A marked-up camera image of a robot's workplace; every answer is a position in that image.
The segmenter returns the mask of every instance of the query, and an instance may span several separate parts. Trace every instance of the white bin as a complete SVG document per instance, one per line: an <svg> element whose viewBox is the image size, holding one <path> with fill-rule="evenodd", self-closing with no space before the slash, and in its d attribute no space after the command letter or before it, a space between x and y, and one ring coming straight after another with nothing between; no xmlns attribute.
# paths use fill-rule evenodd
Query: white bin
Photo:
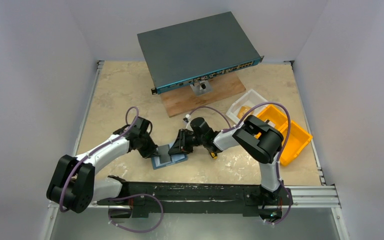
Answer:
<svg viewBox="0 0 384 240"><path fill-rule="evenodd" d="M258 94L254 89L250 89L243 96L241 96L237 101L235 101L227 110L226 116L230 118L235 124L239 122L237 117L239 110L242 106L254 107L257 104L267 102L267 100ZM254 110L252 115L257 116L267 105L261 106Z"/></svg>

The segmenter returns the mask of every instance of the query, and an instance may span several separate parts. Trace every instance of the black base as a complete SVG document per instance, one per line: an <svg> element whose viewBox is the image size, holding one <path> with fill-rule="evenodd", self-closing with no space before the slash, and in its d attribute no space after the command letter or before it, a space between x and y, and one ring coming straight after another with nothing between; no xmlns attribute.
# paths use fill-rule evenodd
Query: black base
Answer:
<svg viewBox="0 0 384 240"><path fill-rule="evenodd" d="M165 213L181 214L242 214L244 217L270 219L272 210L259 209L264 205L259 185L196 184L164 182L123 182L119 198L135 194L150 194L158 198ZM278 193L284 205L289 198L284 189ZM128 201L98 201L98 205L128 205ZM132 218L147 218L149 213L159 213L160 207L151 198L135 197Z"/></svg>

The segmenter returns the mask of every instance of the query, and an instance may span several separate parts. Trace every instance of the metal bracket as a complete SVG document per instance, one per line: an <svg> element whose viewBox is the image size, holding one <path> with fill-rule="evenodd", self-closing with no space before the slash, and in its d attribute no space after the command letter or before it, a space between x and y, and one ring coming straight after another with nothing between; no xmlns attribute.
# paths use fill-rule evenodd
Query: metal bracket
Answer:
<svg viewBox="0 0 384 240"><path fill-rule="evenodd" d="M52 235L52 230L54 228L55 220L57 219L58 205L55 205L54 202L49 202L47 207L47 213L45 221L40 233L39 239L41 240L50 240Z"/></svg>
<svg viewBox="0 0 384 240"><path fill-rule="evenodd" d="M340 208L332 208L333 219L339 234L340 240L350 240L350 234L348 233L347 226L342 216L342 210Z"/></svg>
<svg viewBox="0 0 384 240"><path fill-rule="evenodd" d="M213 91L213 87L211 87L210 82L208 82L208 80L195 82L194 84L191 84L190 87L192 88L196 96L207 94Z"/></svg>
<svg viewBox="0 0 384 240"><path fill-rule="evenodd" d="M255 189L244 189L243 191L243 199L245 202L245 205L247 206L258 206L258 203L260 202L256 197L258 196L260 192L257 188Z"/></svg>

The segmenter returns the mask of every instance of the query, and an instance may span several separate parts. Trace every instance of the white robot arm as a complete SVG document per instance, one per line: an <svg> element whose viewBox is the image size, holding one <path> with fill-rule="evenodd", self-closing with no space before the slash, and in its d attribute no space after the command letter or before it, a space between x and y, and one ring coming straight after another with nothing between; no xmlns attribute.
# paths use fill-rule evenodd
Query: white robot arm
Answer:
<svg viewBox="0 0 384 240"><path fill-rule="evenodd" d="M125 126L116 130L104 143L88 152L75 157L65 155L60 158L46 193L47 198L59 203L64 192L62 205L76 213L81 213L91 202L120 197L123 189L121 178L109 176L95 182L95 175L111 161L131 150L138 150L143 158L159 156L158 146L154 144L147 132L150 124L148 120L138 117L130 131L124 132ZM193 119L190 126L192 131L179 130L176 141L168 150L169 155L190 154L193 152L193 147L204 146L213 158L217 158L218 153L241 145L259 162L260 192L265 194L265 199L270 196L272 202L276 201L281 186L280 176L276 170L277 162L274 159L283 141L280 132L252 115L237 128L224 132L213 131L202 117ZM63 191L70 171L80 159L85 158L87 159L76 171L76 179L70 179L66 191Z"/></svg>

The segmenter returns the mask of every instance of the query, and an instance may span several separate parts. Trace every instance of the floor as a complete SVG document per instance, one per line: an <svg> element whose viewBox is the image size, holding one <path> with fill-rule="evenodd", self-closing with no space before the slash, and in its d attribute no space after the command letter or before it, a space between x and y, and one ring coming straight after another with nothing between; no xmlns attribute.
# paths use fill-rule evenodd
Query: floor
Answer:
<svg viewBox="0 0 384 240"><path fill-rule="evenodd" d="M263 225L260 217L240 214L165 213L155 230L134 233L108 224L106 208L90 207L81 214L67 212L57 217L50 239L61 240L339 240L330 208L293 208L287 218L275 227ZM116 219L124 227L147 229L160 217Z"/></svg>
<svg viewBox="0 0 384 240"><path fill-rule="evenodd" d="M288 64L259 64L237 71L246 89L254 89L269 101L286 106L291 118L306 129L301 99L292 68ZM159 95L151 95L153 81L145 62L105 61L97 83L78 154L104 142L111 133L124 126L126 110L139 108L139 115L153 123L152 139L165 145L176 139L178 130L185 127L184 114L168 117ZM210 104L226 113L242 94ZM192 117L204 117L214 130L226 128L226 122L209 109L200 109ZM319 174L311 145L288 166L280 168L286 185L320 186ZM212 159L203 147L196 147L185 162L153 170L151 160L141 158L137 151L125 154L96 177L118 175L128 181L180 182L216 184L259 184L258 162L240 146L219 153Z"/></svg>

